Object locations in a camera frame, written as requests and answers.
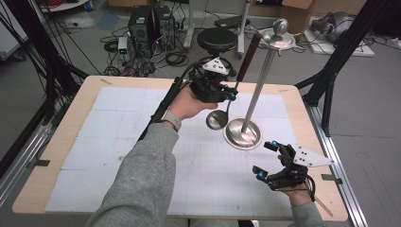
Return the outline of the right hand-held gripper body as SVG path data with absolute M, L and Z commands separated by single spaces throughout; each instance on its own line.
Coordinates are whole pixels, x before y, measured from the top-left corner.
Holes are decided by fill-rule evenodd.
M 291 144 L 283 145 L 278 150 L 281 164 L 280 172 L 268 176 L 268 186 L 272 190 L 305 183 L 308 169 L 316 166 L 330 166 L 333 161 L 306 148 L 294 148 Z

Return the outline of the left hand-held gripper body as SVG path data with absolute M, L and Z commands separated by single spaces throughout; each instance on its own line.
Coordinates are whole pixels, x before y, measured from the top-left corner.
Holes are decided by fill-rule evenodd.
M 229 69 L 219 57 L 206 57 L 188 67 L 189 86 L 197 99 L 205 103 L 223 102 L 221 84 L 229 76 Z

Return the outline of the steel utensil stand with hooks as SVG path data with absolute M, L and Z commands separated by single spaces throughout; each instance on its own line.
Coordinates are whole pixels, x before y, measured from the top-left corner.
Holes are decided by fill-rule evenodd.
M 252 122 L 252 116 L 274 57 L 282 51 L 298 48 L 294 35 L 288 32 L 288 28 L 288 20 L 281 18 L 273 23 L 272 28 L 259 31 L 268 53 L 255 85 L 248 111 L 244 118 L 230 120 L 223 130 L 226 142 L 233 148 L 250 150 L 257 148 L 261 143 L 263 132 L 256 123 Z

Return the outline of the steel ladle with brown handle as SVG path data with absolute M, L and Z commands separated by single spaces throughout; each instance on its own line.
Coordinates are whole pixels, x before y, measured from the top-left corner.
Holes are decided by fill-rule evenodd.
M 235 88 L 238 87 L 239 83 L 243 81 L 248 68 L 250 66 L 250 63 L 253 59 L 254 53 L 260 43 L 260 40 L 262 39 L 262 35 L 258 32 L 253 34 L 252 41 L 250 43 L 250 46 L 248 47 L 248 50 L 246 52 L 246 55 L 244 57 L 244 60 L 240 66 L 239 72 L 236 76 L 236 84 Z M 226 107 L 226 110 L 216 110 L 212 111 L 209 113 L 206 117 L 206 125 L 208 126 L 209 129 L 217 131 L 223 129 L 229 121 L 229 109 L 232 101 L 229 101 Z

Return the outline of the person's left hand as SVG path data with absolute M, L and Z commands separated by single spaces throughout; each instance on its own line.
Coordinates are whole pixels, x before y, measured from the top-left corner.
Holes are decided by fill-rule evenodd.
M 183 87 L 168 107 L 181 120 L 191 118 L 203 110 L 214 110 L 217 103 L 205 103 L 197 99 L 188 85 Z

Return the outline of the person's right hand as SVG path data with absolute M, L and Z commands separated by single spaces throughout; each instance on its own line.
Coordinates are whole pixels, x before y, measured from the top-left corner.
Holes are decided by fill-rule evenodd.
M 279 188 L 279 191 L 288 196 L 289 203 L 293 207 L 312 202 L 308 188 L 305 183 L 297 184 L 290 187 L 282 187 Z

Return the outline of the black round stool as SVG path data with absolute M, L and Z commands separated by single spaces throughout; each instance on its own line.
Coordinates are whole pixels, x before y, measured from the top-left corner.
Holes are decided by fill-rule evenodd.
M 197 36 L 198 45 L 207 53 L 207 57 L 201 58 L 189 67 L 191 79 L 221 78 L 226 80 L 234 77 L 236 70 L 230 62 L 220 55 L 235 48 L 235 34 L 221 27 L 206 28 Z

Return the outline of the black flat device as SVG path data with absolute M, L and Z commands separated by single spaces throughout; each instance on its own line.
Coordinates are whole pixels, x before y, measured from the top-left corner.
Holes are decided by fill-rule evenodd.
M 237 28 L 242 25 L 242 17 L 240 15 L 219 19 L 215 21 L 215 26 L 225 28 Z

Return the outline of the person's lap grey trousers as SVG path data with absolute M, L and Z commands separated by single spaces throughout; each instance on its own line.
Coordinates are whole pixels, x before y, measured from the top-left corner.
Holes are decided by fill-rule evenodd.
M 239 227 L 237 220 L 206 218 L 167 218 L 163 227 Z

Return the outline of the small white power supply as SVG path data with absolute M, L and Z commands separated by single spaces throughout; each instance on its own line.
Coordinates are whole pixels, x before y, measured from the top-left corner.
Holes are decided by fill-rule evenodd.
M 128 47 L 128 38 L 127 37 L 119 37 L 118 38 L 118 47 L 117 47 L 120 60 L 122 62 L 127 62 L 130 60 L 130 53 Z

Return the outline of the brown cardboard box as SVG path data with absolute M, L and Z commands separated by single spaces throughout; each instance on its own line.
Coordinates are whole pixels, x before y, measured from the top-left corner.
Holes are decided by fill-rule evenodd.
M 300 39 L 313 10 L 314 0 L 283 0 L 280 17 L 288 21 L 288 32 Z

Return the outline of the white grid mat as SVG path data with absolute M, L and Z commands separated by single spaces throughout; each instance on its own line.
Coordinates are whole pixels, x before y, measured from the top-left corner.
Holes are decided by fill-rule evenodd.
M 93 213 L 123 158 L 136 143 L 165 96 L 160 89 L 102 88 L 61 167 L 48 212 Z M 172 217 L 290 218 L 288 197 L 258 181 L 253 167 L 276 173 L 274 151 L 231 147 L 199 113 L 183 122 L 174 147 L 176 177 L 168 213 Z

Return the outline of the grey rounded device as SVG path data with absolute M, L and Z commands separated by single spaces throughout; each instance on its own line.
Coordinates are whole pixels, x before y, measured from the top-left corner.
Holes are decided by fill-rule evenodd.
M 346 12 L 328 12 L 323 18 L 313 20 L 309 29 L 319 31 L 329 42 L 334 44 L 353 22 L 354 19 Z

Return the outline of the white round table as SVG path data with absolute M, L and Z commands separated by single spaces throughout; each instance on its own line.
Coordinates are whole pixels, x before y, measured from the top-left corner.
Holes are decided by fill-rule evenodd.
M 63 11 L 68 9 L 74 9 L 77 7 L 83 7 L 89 0 L 78 0 L 77 2 L 67 2 L 63 0 L 62 3 L 50 6 L 46 3 L 40 3 L 40 9 L 42 12 L 50 11 L 50 12 L 57 12 Z

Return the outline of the aluminium rail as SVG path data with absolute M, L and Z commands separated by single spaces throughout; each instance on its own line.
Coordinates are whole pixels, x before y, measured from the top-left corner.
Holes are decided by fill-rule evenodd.
M 31 165 L 38 152 L 45 147 L 47 138 L 52 132 L 51 125 L 40 124 L 15 146 L 16 156 L 10 162 L 4 175 L 0 178 L 0 207 L 6 202 L 10 193 Z
M 334 164 L 330 166 L 330 169 L 347 210 L 348 219 L 352 222 L 354 227 L 369 227 L 348 179 L 347 173 L 343 167 L 335 144 L 332 138 L 325 134 L 323 127 L 321 126 L 323 115 L 318 107 L 305 105 L 305 108 L 318 136 L 324 155 L 334 161 Z

